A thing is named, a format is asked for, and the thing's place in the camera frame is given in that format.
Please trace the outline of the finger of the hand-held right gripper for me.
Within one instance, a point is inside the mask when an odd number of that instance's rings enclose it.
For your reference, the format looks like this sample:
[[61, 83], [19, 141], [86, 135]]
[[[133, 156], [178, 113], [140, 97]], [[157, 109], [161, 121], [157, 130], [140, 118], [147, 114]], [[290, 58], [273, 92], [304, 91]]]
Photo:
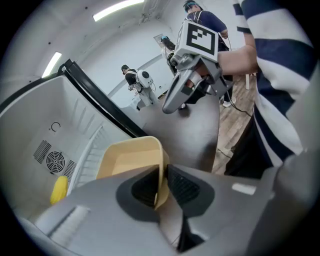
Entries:
[[185, 69], [175, 74], [162, 105], [162, 111], [165, 114], [172, 114], [189, 98], [186, 82], [193, 71]]
[[198, 88], [187, 88], [189, 98], [184, 102], [185, 104], [196, 104], [197, 101], [206, 95], [206, 91], [202, 86]]

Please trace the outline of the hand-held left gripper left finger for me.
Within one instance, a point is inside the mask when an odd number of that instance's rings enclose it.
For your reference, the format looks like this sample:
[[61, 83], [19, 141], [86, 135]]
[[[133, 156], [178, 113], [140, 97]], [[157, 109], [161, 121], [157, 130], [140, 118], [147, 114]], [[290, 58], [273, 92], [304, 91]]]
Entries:
[[158, 173], [150, 165], [88, 182], [21, 226], [46, 256], [176, 256], [141, 199], [156, 193]]

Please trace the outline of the person's right hand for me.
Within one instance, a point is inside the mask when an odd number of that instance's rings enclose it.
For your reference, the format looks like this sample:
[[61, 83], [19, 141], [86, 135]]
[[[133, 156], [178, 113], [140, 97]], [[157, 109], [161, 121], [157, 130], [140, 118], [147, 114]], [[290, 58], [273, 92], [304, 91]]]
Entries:
[[201, 82], [203, 82], [204, 79], [207, 78], [207, 76], [208, 76], [208, 74], [199, 74], [197, 71], [193, 71], [190, 74], [190, 76], [189, 76], [189, 78], [188, 78], [188, 80], [187, 80], [185, 85], [188, 88], [192, 89], [192, 88], [196, 87], [197, 85], [199, 85]]

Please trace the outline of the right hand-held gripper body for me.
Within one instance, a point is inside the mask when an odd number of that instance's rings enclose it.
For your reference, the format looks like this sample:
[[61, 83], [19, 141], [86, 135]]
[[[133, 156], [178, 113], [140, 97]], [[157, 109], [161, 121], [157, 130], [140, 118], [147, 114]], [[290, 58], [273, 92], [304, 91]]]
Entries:
[[[185, 20], [178, 33], [178, 38], [170, 62], [177, 73], [169, 87], [170, 97], [191, 97], [201, 90], [204, 94], [222, 97], [232, 83], [226, 81], [218, 63], [219, 34], [203, 25]], [[197, 65], [206, 68], [208, 74], [187, 87], [188, 80], [196, 77]]]

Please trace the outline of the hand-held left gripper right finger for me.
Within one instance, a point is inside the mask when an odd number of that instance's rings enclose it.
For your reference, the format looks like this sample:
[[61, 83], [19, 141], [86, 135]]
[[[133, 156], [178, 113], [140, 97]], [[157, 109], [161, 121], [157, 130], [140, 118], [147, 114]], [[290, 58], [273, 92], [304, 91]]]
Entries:
[[168, 165], [168, 186], [182, 209], [181, 236], [207, 241], [241, 215], [254, 214], [273, 198], [276, 172], [271, 168], [261, 179], [252, 179]]

